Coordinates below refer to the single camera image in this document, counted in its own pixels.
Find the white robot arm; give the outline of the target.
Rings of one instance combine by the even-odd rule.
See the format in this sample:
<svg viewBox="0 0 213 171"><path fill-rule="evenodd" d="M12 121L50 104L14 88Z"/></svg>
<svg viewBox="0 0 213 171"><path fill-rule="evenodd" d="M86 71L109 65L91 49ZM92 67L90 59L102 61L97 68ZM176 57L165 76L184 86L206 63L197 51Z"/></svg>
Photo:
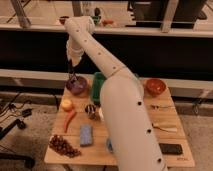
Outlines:
<svg viewBox="0 0 213 171"><path fill-rule="evenodd" d="M101 109L119 171L168 171L143 102L139 79L92 37L89 16L70 17L67 50L74 64L86 53L106 77L100 91Z"/></svg>

